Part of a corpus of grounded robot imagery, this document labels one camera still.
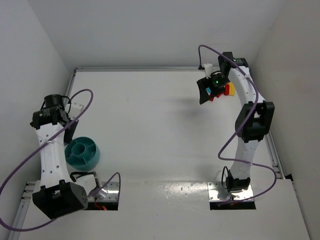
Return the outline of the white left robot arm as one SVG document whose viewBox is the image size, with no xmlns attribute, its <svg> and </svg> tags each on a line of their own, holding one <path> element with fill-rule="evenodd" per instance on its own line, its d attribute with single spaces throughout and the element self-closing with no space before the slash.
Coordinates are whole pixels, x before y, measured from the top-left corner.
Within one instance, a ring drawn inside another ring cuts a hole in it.
<svg viewBox="0 0 320 240">
<path fill-rule="evenodd" d="M 87 209 L 89 194 L 99 184 L 95 172 L 82 173 L 79 178 L 68 172 L 65 144 L 71 143 L 77 123 L 66 112 L 64 96 L 47 95 L 30 125 L 41 147 L 41 178 L 39 190 L 32 194 L 34 205 L 51 220 Z"/>
</svg>

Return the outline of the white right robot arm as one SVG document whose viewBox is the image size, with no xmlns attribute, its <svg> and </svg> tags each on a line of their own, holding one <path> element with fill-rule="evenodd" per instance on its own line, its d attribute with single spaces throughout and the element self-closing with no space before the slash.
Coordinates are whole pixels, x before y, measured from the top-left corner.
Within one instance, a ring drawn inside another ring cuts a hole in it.
<svg viewBox="0 0 320 240">
<path fill-rule="evenodd" d="M 232 52 L 223 52 L 218 57 L 219 70 L 212 64 L 200 63 L 199 70 L 205 76 L 198 80 L 199 103 L 202 105 L 213 101 L 234 86 L 241 103 L 241 110 L 235 121 L 234 138 L 237 138 L 237 149 L 232 159 L 232 166 L 227 177 L 221 180 L 229 192 L 242 192 L 251 183 L 251 166 L 259 143 L 269 133 L 275 105 L 266 101 L 255 85 L 247 61 L 235 58 Z"/>
</svg>

